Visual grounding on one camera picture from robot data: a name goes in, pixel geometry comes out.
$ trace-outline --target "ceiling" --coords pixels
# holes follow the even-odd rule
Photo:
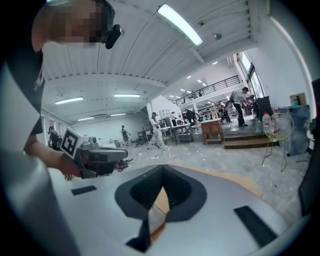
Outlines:
[[[103,44],[81,49],[51,42],[43,47],[42,107],[69,123],[93,115],[134,114],[186,74],[255,41],[254,0],[109,2],[114,23],[123,31],[111,50]],[[195,46],[157,13],[164,3],[191,24],[201,45]],[[218,41],[216,33],[222,34]],[[115,93],[141,97],[116,99]],[[54,103],[80,96],[83,101]]]

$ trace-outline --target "wooden cabinet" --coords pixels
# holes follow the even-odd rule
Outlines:
[[[201,122],[201,128],[203,135],[203,144],[206,144],[206,142],[222,143],[223,132],[220,118]]]

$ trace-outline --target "staircase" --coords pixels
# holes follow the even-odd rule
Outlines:
[[[267,147],[268,142],[269,138],[265,134],[235,134],[226,135],[222,145],[226,150],[255,149]],[[274,142],[273,145],[278,146],[279,142]]]

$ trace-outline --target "railing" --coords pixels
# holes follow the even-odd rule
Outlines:
[[[187,94],[186,96],[181,97],[180,99],[177,100],[172,100],[170,99],[170,101],[172,103],[175,103],[177,106],[184,104],[186,102],[192,101],[196,98],[202,97],[204,95],[219,91],[221,89],[227,88],[227,87],[231,87],[234,85],[240,84],[240,80],[238,75],[232,76],[228,79],[222,80],[220,82],[216,82],[214,84],[208,85],[206,87],[203,87],[200,90],[196,90],[190,94]]]

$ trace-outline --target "black shirt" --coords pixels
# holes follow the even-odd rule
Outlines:
[[[56,151],[60,151],[60,141],[59,141],[59,136],[58,136],[58,133],[53,130],[51,133],[50,133],[50,139],[52,141],[52,149],[53,150],[56,150]]]
[[[45,80],[42,75],[43,53],[35,52],[32,45],[32,28],[33,23],[45,0],[27,1],[24,8],[24,1],[12,8],[14,16],[18,17],[15,23],[9,21],[8,36],[4,40],[10,43],[8,47],[8,56],[6,58],[8,71],[11,73],[15,83],[21,90],[25,98],[40,114],[41,103],[44,91]],[[32,135],[43,132],[41,117],[35,123],[31,132]]]

